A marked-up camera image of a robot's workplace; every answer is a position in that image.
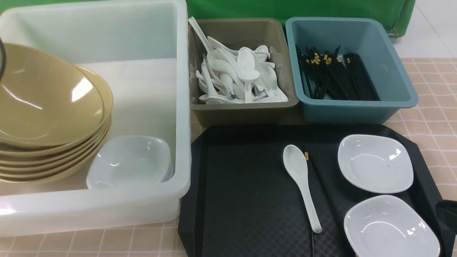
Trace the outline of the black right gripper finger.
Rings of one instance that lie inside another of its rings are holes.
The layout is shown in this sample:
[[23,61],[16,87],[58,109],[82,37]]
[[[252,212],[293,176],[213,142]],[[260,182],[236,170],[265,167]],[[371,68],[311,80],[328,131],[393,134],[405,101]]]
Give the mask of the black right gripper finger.
[[457,202],[442,200],[436,203],[436,216],[454,234],[457,234]]

